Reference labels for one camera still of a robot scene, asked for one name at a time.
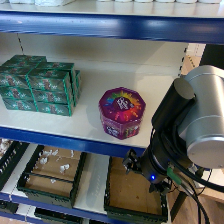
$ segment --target purple tin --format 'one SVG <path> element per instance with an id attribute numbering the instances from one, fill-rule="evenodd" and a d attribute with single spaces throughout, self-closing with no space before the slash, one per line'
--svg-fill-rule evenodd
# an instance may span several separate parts
<path id="1" fill-rule="evenodd" d="M 145 106 L 144 100 L 136 91 L 124 87 L 106 91 L 99 101 L 104 131 L 119 139 L 137 135 Z"/>

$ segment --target white wall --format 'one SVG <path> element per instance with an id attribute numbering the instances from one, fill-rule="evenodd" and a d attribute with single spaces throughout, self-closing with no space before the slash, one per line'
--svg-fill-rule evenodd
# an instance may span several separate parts
<path id="1" fill-rule="evenodd" d="M 48 61 L 75 62 L 77 69 L 144 74 L 180 73 L 187 43 L 73 36 L 0 33 L 1 62 L 14 54 L 46 55 Z"/>

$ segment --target stacked green boxes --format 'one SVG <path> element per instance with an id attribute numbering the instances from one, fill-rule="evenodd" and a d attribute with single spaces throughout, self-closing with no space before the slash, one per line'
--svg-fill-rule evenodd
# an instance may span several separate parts
<path id="1" fill-rule="evenodd" d="M 41 62 L 37 69 L 57 70 L 69 72 L 74 106 L 76 106 L 81 92 L 81 73 L 75 70 L 74 63 Z"/>
<path id="2" fill-rule="evenodd" d="M 0 94 L 9 110 L 71 116 L 81 82 L 73 63 L 47 62 L 45 56 L 15 55 L 0 66 Z"/>
<path id="3" fill-rule="evenodd" d="M 43 56 L 15 55 L 0 67 L 0 94 L 8 110 L 37 111 L 27 75 Z"/>
<path id="4" fill-rule="evenodd" d="M 28 82 L 39 112 L 72 115 L 74 102 L 69 72 L 33 69 Z"/>

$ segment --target shelf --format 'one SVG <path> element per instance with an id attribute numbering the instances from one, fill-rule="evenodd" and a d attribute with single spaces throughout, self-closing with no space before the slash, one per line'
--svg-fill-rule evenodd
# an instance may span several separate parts
<path id="1" fill-rule="evenodd" d="M 5 188 L 3 189 L 4 194 L 8 195 L 10 201 L 87 219 L 99 220 L 106 223 L 125 224 L 125 222 L 109 219 L 103 207 L 109 156 L 97 154 L 87 155 L 79 183 L 78 195 L 73 209 L 32 201 L 29 200 L 23 192 L 18 191 L 16 185 L 19 176 L 25 169 L 25 166 L 35 149 L 35 144 L 29 145 L 20 162 L 16 166 L 12 176 L 6 183 Z"/>
<path id="2" fill-rule="evenodd" d="M 27 215 L 27 212 L 29 211 L 29 208 L 30 208 L 29 205 L 19 205 L 15 214 L 0 212 L 0 216 L 6 217 L 6 218 L 9 218 L 9 219 L 26 221 L 26 215 Z"/>
<path id="3" fill-rule="evenodd" d="M 224 4 L 78 0 L 0 5 L 0 31 L 223 44 Z"/>
<path id="4" fill-rule="evenodd" d="M 0 99 L 0 136 L 24 142 L 124 157 L 130 147 L 141 154 L 149 144 L 151 118 L 174 77 L 124 72 L 83 72 L 83 91 L 72 117 L 7 110 Z M 125 140 L 103 131 L 98 102 L 106 90 L 126 87 L 146 102 L 140 133 Z"/>

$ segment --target black crate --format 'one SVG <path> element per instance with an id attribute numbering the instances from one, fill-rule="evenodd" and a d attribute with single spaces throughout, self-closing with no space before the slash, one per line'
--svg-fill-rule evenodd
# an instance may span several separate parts
<path id="1" fill-rule="evenodd" d="M 34 189 L 29 189 L 26 188 L 26 182 L 29 179 L 30 175 L 35 175 L 32 174 L 32 170 L 35 167 L 36 162 L 38 161 L 39 157 L 41 156 L 41 153 L 44 149 L 44 146 L 38 145 L 37 149 L 35 150 L 34 154 L 32 155 L 30 161 L 27 163 L 25 170 L 23 171 L 22 175 L 20 176 L 20 179 L 17 183 L 17 189 L 19 191 L 23 191 L 29 199 L 34 200 L 34 201 L 39 201 L 39 202 L 44 202 L 48 204 L 54 204 L 54 205 L 59 205 L 63 206 L 66 208 L 73 208 L 74 203 L 75 203 L 75 198 L 77 195 L 78 191 L 78 186 L 79 186 L 79 181 L 82 175 L 82 170 L 84 167 L 85 163 L 85 158 L 86 158 L 86 153 L 81 153 L 80 160 L 78 163 L 78 167 L 76 170 L 76 174 L 74 177 L 74 180 L 72 182 L 72 190 L 70 191 L 69 197 L 58 195 L 58 194 L 53 194 L 45 191 L 40 191 L 40 190 L 34 190 Z M 47 179 L 55 179 L 59 181 L 63 181 L 58 178 L 54 177 L 49 177 L 49 176 L 43 176 L 44 178 Z"/>
<path id="2" fill-rule="evenodd" d="M 161 215 L 110 206 L 110 173 L 112 168 L 112 160 L 113 158 L 110 157 L 106 190 L 104 195 L 104 209 L 107 212 L 108 217 L 111 219 L 118 219 L 129 223 L 160 224 L 162 222 L 167 222 L 168 220 L 167 201 L 166 196 L 163 195 L 160 195 L 161 209 L 162 209 Z"/>
<path id="3" fill-rule="evenodd" d="M 0 160 L 0 190 L 11 176 L 12 171 L 20 161 L 29 143 L 14 141 Z"/>
<path id="4" fill-rule="evenodd" d="M 2 201 L 0 200 L 0 211 L 10 214 L 15 214 L 18 209 L 18 204 L 8 202 L 8 201 Z"/>
<path id="5" fill-rule="evenodd" d="M 42 221 L 46 223 L 51 223 L 51 224 L 81 224 L 82 223 L 82 218 L 60 213 L 60 212 L 54 212 L 42 208 L 36 208 L 34 215 L 36 217 L 41 218 Z"/>

